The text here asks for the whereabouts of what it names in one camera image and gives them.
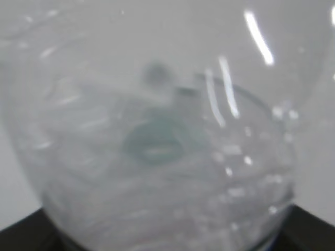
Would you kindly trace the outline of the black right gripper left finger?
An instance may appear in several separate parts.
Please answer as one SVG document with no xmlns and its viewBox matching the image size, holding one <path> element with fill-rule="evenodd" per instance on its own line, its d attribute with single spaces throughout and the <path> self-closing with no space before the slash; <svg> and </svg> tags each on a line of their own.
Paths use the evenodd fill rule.
<svg viewBox="0 0 335 251">
<path fill-rule="evenodd" d="M 1 251 L 65 250 L 60 235 L 42 209 L 1 230 Z"/>
</svg>

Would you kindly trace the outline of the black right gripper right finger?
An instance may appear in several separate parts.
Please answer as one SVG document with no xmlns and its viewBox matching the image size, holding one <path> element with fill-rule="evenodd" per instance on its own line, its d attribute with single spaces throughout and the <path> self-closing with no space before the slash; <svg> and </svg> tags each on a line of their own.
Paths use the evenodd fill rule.
<svg viewBox="0 0 335 251">
<path fill-rule="evenodd" d="M 334 226 L 294 206 L 271 251 L 334 251 Z"/>
</svg>

